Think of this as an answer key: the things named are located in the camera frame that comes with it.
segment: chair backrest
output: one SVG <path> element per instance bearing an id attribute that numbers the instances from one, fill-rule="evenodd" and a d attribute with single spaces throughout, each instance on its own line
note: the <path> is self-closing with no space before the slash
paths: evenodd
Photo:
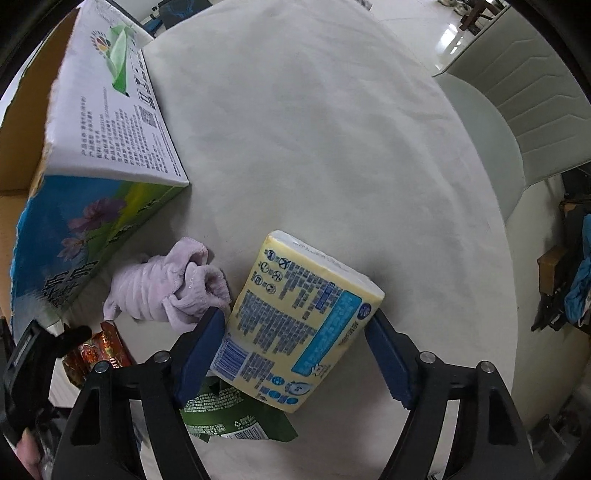
<path id="1" fill-rule="evenodd" d="M 501 12 L 445 72 L 482 93 L 517 139 L 526 186 L 591 160 L 591 104 L 515 9 Z"/>

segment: white tablecloth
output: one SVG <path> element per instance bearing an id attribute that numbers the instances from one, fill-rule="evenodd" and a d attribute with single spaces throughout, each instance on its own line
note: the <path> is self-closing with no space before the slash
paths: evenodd
<path id="1" fill-rule="evenodd" d="M 282 229 L 370 276 L 419 349 L 488 359 L 511 386 L 517 309 L 495 195 L 443 93 L 370 13 L 353 0 L 226 0 L 144 53 L 192 185 L 83 292 L 79 321 L 100 320 L 121 258 L 165 254 L 184 235 L 213 252 L 235 298 Z M 137 361 L 176 338 L 168 324 L 117 325 Z M 298 439 L 196 447 L 215 480 L 370 480 L 406 416 L 359 338 L 290 416 Z"/>

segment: red snack bag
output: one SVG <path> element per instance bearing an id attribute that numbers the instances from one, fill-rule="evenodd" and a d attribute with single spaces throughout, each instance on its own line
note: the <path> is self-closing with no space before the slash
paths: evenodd
<path id="1" fill-rule="evenodd" d="M 109 322 L 100 324 L 101 331 L 69 352 L 62 364 L 70 382 L 82 387 L 86 375 L 98 362 L 107 360 L 114 368 L 132 365 L 131 356 L 123 346 L 117 327 Z"/>
<path id="2" fill-rule="evenodd" d="M 82 360 L 88 366 L 89 371 L 102 360 L 107 360 L 114 368 L 130 366 L 131 360 L 121 343 L 115 325 L 102 322 L 100 327 L 102 328 L 101 332 L 95 333 L 90 340 L 78 347 Z"/>

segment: yellow tissue package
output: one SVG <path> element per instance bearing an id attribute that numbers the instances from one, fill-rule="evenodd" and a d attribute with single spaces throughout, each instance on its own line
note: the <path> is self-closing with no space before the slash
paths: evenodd
<path id="1" fill-rule="evenodd" d="M 383 299 L 365 275 L 287 233 L 271 232 L 230 314 L 212 370 L 244 393 L 294 412 Z"/>

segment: white chair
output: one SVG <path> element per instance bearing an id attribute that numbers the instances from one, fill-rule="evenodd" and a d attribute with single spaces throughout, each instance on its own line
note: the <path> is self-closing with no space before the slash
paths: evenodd
<path id="1" fill-rule="evenodd" d="M 591 160 L 591 105 L 562 59 L 506 8 L 436 75 L 505 221 L 530 185 Z"/>

